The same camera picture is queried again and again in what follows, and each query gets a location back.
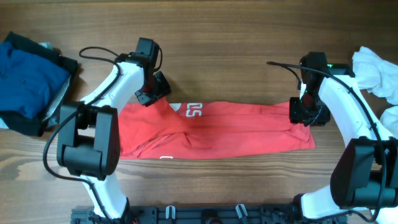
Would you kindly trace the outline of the red FRAM t-shirt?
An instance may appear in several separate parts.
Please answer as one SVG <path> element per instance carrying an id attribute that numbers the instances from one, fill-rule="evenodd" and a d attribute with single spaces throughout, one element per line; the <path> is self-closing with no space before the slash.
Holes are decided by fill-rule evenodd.
<path id="1" fill-rule="evenodd" d="M 119 115 L 123 159 L 223 159 L 315 148 L 289 104 L 128 104 Z"/>

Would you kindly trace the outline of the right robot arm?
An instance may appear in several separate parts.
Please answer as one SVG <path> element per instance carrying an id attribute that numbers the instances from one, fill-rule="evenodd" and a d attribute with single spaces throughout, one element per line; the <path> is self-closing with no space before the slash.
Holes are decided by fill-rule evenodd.
<path id="1" fill-rule="evenodd" d="M 377 119 L 347 64 L 329 64 L 323 52 L 310 52 L 297 65 L 300 96 L 289 102 L 293 124 L 323 126 L 334 119 L 345 149 L 330 183 L 295 196 L 292 222 L 321 222 L 373 210 L 397 208 L 397 139 Z"/>

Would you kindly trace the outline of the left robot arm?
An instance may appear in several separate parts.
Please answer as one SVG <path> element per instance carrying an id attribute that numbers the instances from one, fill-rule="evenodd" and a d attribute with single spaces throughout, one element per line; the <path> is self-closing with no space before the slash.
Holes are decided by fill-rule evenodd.
<path id="1" fill-rule="evenodd" d="M 132 96 L 150 106 L 170 93 L 160 71 L 162 49 L 140 38 L 135 51 L 119 54 L 105 81 L 80 101 L 60 108 L 57 162 L 67 168 L 67 180 L 83 183 L 94 208 L 87 223 L 133 223 L 128 198 L 116 177 L 121 153 L 118 116 Z"/>

